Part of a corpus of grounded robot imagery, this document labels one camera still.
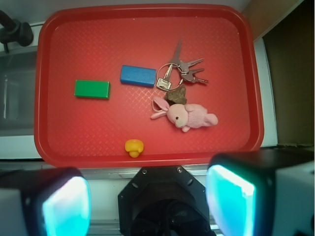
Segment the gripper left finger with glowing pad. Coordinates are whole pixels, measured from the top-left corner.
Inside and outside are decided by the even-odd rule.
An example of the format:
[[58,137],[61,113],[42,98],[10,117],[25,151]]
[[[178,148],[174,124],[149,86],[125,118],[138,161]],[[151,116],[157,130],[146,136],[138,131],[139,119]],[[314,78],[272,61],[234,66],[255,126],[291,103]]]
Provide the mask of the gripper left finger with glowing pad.
[[73,167],[0,172],[2,236],[85,236],[91,191]]

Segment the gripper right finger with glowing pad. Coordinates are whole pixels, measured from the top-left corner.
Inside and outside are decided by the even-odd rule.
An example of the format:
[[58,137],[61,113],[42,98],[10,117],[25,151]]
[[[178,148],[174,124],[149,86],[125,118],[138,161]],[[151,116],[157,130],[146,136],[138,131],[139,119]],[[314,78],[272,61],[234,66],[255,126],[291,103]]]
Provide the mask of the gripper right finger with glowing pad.
[[315,154],[299,148],[219,153],[207,170],[206,199],[225,236],[312,236]]

